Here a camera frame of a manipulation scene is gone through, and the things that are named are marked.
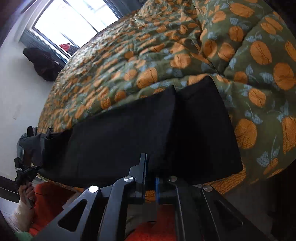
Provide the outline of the person's left hand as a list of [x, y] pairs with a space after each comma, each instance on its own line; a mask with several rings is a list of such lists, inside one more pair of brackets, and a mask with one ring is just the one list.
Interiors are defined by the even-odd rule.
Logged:
[[35, 206], [35, 191], [31, 182], [27, 182], [25, 185], [20, 185], [18, 188], [21, 201], [29, 208], [33, 209]]

